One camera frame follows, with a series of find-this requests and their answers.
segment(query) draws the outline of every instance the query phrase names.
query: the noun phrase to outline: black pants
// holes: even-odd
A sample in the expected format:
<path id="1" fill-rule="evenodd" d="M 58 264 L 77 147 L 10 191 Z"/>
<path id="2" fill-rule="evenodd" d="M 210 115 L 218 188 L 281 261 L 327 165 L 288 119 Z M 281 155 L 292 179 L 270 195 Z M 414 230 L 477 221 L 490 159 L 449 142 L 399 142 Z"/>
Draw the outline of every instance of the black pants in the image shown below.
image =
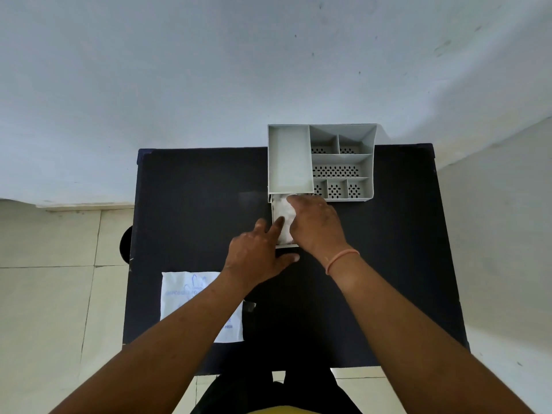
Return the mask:
<path id="1" fill-rule="evenodd" d="M 223 373 L 205 391 L 191 414 L 246 414 L 291 405 L 320 414 L 361 414 L 330 369 L 287 370 L 283 384 L 271 371 Z"/>

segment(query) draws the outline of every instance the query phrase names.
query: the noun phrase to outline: human hand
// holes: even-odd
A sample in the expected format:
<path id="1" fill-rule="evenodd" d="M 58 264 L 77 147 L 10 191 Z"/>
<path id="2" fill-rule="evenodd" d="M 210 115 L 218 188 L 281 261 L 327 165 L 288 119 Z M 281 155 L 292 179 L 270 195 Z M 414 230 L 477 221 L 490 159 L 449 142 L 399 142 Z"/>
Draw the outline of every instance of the human hand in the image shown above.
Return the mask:
<path id="1" fill-rule="evenodd" d="M 284 217 L 281 216 L 265 232 L 267 222 L 259 219 L 251 232 L 244 232 L 230 242 L 224 270 L 237 278 L 247 292 L 299 260 L 295 253 L 276 258 L 276 243 L 283 225 Z"/>
<path id="2" fill-rule="evenodd" d="M 295 242 L 324 267 L 337 253 L 351 248 L 336 210 L 320 196 L 292 195 L 287 201 L 296 213 L 289 232 Z"/>

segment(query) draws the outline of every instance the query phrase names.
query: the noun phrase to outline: human arm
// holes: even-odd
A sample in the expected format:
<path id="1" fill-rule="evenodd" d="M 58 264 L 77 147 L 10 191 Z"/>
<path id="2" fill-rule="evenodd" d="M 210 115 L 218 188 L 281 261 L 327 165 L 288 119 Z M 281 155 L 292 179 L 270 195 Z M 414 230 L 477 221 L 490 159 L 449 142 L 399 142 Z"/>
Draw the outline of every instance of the human arm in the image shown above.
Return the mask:
<path id="1" fill-rule="evenodd" d="M 335 210 L 317 196 L 289 196 L 290 233 L 327 267 L 350 249 Z M 397 292 L 357 254 L 329 268 L 408 413 L 531 413 L 496 376 Z"/>
<path id="2" fill-rule="evenodd" d="M 252 232 L 234 238 L 211 285 L 125 346 L 51 414 L 172 413 L 239 303 L 299 259 L 275 257 L 283 222 L 280 218 L 266 233 L 261 219 Z"/>

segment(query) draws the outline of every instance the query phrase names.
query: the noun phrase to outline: orange bracelet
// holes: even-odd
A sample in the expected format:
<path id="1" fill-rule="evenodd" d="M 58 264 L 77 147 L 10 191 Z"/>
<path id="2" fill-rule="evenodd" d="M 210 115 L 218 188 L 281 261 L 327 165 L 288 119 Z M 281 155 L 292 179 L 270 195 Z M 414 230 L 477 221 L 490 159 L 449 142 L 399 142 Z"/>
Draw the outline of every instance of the orange bracelet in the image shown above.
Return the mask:
<path id="1" fill-rule="evenodd" d="M 349 254 L 349 253 L 356 253 L 358 254 L 359 256 L 361 255 L 358 251 L 356 251 L 354 248 L 348 248 L 347 250 L 343 250 L 343 251 L 340 251 L 339 253 L 337 253 L 328 263 L 328 265 L 326 266 L 326 274 L 329 274 L 329 268 L 331 267 L 332 264 L 334 264 L 336 262 L 336 260 L 340 257 L 343 257 L 345 254 Z"/>

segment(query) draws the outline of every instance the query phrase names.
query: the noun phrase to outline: black round object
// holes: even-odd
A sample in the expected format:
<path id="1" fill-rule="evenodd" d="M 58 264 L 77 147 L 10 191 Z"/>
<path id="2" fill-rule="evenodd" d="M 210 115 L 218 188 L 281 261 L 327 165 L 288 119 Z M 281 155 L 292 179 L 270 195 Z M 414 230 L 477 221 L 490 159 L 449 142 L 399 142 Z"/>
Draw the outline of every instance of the black round object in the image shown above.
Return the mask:
<path id="1" fill-rule="evenodd" d="M 121 243 L 119 243 L 119 252 L 123 260 L 127 262 L 130 261 L 130 240 L 133 237 L 133 228 L 130 227 L 125 231 L 121 237 Z"/>

